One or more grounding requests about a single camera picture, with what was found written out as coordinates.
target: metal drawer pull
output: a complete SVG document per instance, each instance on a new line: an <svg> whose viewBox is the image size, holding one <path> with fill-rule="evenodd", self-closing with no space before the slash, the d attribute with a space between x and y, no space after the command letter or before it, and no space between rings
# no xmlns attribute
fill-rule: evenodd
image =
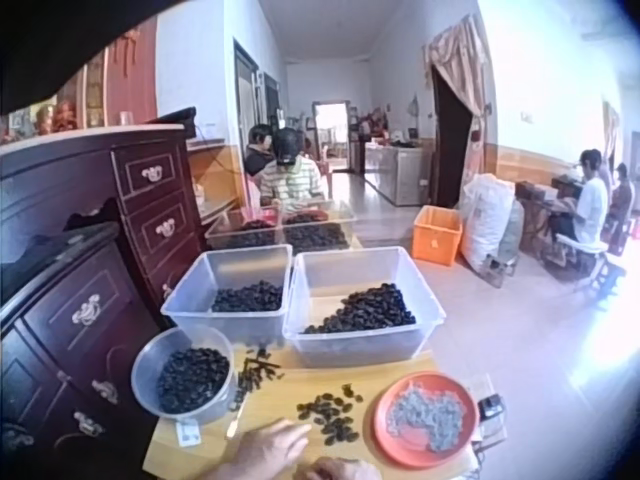
<svg viewBox="0 0 640 480"><path fill-rule="evenodd" d="M76 325L82 323L85 327L93 324L100 315L100 295L94 293L85 303L82 304L71 317L71 321Z"/></svg>
<svg viewBox="0 0 640 480"><path fill-rule="evenodd" d="M173 292L173 288L169 287L166 283L162 285L162 296L166 300L169 295Z"/></svg>
<svg viewBox="0 0 640 480"><path fill-rule="evenodd" d="M33 445L34 439L28 433L19 432L4 425L2 430L2 448L6 452L13 453L21 448Z"/></svg>
<svg viewBox="0 0 640 480"><path fill-rule="evenodd" d="M104 433L104 427L102 425L94 422L82 412L75 412L73 418L78 421L78 430L88 437L97 437Z"/></svg>
<svg viewBox="0 0 640 480"><path fill-rule="evenodd" d="M116 390L116 387L114 387L112 383L93 380L91 386L107 402L114 405L118 404L118 390Z"/></svg>
<svg viewBox="0 0 640 480"><path fill-rule="evenodd" d="M156 183L162 180L162 166L155 165L153 167L145 168L142 171L142 176L149 180L151 183Z"/></svg>
<svg viewBox="0 0 640 480"><path fill-rule="evenodd" d="M162 225L156 227L156 233L164 238L169 238L176 231L176 221L173 218L165 220Z"/></svg>

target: orange crate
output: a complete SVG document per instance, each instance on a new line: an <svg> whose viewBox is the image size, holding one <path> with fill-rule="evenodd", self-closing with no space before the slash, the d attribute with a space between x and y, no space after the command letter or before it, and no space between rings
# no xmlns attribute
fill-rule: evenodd
<svg viewBox="0 0 640 480"><path fill-rule="evenodd" d="M457 210L422 207L413 222L411 256L450 267L458 253L461 238L462 222Z"/></svg>

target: tiled floor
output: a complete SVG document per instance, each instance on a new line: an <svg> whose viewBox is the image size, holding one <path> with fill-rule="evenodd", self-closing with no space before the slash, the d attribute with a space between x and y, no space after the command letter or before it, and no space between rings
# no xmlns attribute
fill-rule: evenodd
<svg viewBox="0 0 640 480"><path fill-rule="evenodd" d="M358 215L365 246L410 245L418 208L394 208L351 175L334 175L333 190ZM418 262L447 312L429 341L441 369L489 373L507 404L509 438L486 452L482 479L599 478L624 447L640 388L640 242L625 264L618 294L596 302L525 255L502 289L462 263Z"/></svg>

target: doorway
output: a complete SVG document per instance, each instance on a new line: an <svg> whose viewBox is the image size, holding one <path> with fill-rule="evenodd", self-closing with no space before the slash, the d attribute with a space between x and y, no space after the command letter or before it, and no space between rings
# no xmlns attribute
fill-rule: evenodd
<svg viewBox="0 0 640 480"><path fill-rule="evenodd" d="M453 208L460 198L473 114L458 99L435 67L431 67L431 75L438 119L436 155L431 171L431 204Z"/></svg>
<svg viewBox="0 0 640 480"><path fill-rule="evenodd" d="M333 172L348 172L349 102L313 102L317 158Z"/></svg>
<svg viewBox="0 0 640 480"><path fill-rule="evenodd" d="M255 88L258 64L237 42L234 44L234 50L240 151L244 152L244 148L249 143L249 130L258 123L260 118Z"/></svg>

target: small tag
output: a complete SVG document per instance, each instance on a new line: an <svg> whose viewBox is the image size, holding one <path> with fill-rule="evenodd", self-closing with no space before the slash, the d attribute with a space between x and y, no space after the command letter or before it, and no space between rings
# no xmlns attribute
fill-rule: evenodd
<svg viewBox="0 0 640 480"><path fill-rule="evenodd" d="M200 445L200 443L202 443L200 426L194 419L176 422L176 434L178 435L178 445L183 448L193 447L194 445Z"/></svg>

